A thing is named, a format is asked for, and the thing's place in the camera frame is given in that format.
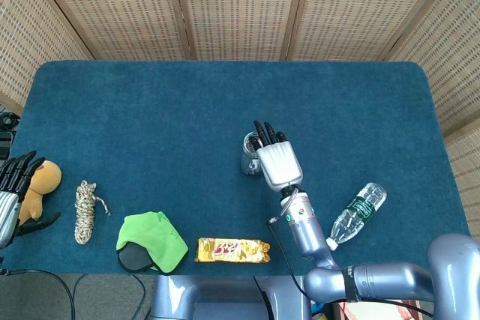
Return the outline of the red framed box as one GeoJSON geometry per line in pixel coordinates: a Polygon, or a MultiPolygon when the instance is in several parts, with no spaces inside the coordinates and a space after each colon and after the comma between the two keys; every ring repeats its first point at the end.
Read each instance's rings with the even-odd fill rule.
{"type": "Polygon", "coordinates": [[[384,303],[340,302],[333,304],[334,320],[425,320],[415,311],[384,303]]]}

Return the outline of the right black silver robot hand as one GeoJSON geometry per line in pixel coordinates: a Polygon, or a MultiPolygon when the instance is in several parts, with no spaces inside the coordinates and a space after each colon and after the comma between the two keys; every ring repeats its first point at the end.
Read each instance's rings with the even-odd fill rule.
{"type": "Polygon", "coordinates": [[[253,149],[259,160],[267,185],[275,192],[285,188],[299,187],[303,171],[291,142],[282,131],[275,131],[269,122],[254,120],[258,139],[253,140],[253,149]]]}

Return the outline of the woven bamboo folding screen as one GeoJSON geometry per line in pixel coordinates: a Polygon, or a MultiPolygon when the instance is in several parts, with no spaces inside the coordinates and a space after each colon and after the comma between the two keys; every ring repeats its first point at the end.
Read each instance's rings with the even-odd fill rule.
{"type": "Polygon", "coordinates": [[[480,240],[480,0],[0,0],[0,113],[65,59],[414,61],[480,240]]]}

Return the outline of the yellow plush toy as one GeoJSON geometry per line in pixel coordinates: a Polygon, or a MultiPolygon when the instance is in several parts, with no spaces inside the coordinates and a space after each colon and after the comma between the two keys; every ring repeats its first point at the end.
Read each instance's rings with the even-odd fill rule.
{"type": "Polygon", "coordinates": [[[39,220],[43,213],[43,197],[53,192],[61,182],[62,171],[53,162],[45,160],[35,171],[19,211],[19,224],[39,220]]]}

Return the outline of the black device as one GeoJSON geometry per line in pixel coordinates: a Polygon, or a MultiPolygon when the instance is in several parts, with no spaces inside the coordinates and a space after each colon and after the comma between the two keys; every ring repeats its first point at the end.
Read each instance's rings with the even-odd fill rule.
{"type": "Polygon", "coordinates": [[[7,160],[14,141],[14,133],[11,131],[0,131],[0,161],[7,160]]]}

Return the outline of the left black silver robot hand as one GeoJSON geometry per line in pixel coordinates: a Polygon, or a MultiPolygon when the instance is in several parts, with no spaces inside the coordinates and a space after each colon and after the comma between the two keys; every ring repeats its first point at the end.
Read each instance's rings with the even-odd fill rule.
{"type": "Polygon", "coordinates": [[[20,225],[19,213],[35,171],[46,160],[36,158],[36,151],[12,157],[0,165],[0,250],[8,247],[14,238],[51,226],[59,217],[55,212],[50,217],[30,219],[20,225]]]}

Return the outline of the clear glass jar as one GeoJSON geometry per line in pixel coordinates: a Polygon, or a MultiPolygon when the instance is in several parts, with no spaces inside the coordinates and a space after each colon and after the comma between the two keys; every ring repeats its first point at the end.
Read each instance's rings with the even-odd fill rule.
{"type": "Polygon", "coordinates": [[[257,153],[249,152],[245,148],[246,137],[252,133],[255,133],[255,132],[248,133],[243,139],[243,143],[241,147],[242,153],[241,153],[240,166],[241,166],[241,170],[246,175],[259,175],[262,172],[262,168],[261,168],[257,153]]]}

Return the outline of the grey robot torso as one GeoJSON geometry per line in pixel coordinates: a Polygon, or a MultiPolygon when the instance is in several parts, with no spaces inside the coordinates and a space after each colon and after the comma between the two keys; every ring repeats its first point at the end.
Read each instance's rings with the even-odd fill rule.
{"type": "Polygon", "coordinates": [[[158,276],[148,320],[312,320],[288,276],[158,276]]]}

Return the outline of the gold biscuit packet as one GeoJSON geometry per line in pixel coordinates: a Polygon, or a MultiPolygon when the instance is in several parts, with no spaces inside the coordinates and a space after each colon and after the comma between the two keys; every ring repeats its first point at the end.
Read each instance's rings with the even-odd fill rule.
{"type": "Polygon", "coordinates": [[[270,248],[270,244],[258,239],[200,238],[194,261],[268,263],[270,248]]]}

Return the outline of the green cloth with black trim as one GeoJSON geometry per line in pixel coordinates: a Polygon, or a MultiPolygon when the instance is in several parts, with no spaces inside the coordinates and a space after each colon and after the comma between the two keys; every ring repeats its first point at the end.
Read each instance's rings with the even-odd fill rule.
{"type": "Polygon", "coordinates": [[[164,212],[148,211],[124,218],[115,250],[126,271],[168,274],[188,253],[188,246],[164,212]]]}

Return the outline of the clear plastic water bottle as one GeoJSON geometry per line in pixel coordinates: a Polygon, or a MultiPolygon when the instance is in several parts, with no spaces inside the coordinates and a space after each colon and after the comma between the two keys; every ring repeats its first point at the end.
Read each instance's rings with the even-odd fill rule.
{"type": "Polygon", "coordinates": [[[326,243],[331,251],[354,238],[387,199],[380,185],[367,183],[334,221],[326,243]]]}

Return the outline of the blue table mat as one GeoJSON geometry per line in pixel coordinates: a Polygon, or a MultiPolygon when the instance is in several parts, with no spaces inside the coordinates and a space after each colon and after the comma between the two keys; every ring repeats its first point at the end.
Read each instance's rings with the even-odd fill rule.
{"type": "Polygon", "coordinates": [[[124,218],[162,211],[187,244],[175,272],[298,275],[304,259],[280,196],[240,166],[254,120],[291,142],[324,232],[369,182],[387,199],[342,266],[425,267],[437,236],[469,229],[425,72],[413,62],[51,61],[36,72],[11,153],[62,171],[43,213],[50,227],[0,251],[10,269],[118,273],[124,218]],[[195,262],[200,238],[270,244],[262,264],[195,262]]]}

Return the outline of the blue plastic container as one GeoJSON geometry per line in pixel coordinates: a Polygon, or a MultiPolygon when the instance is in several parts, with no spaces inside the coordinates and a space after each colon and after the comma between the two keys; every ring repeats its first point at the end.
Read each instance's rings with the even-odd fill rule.
{"type": "Polygon", "coordinates": [[[311,320],[329,320],[324,311],[324,307],[324,303],[316,303],[314,301],[311,301],[311,320]]]}

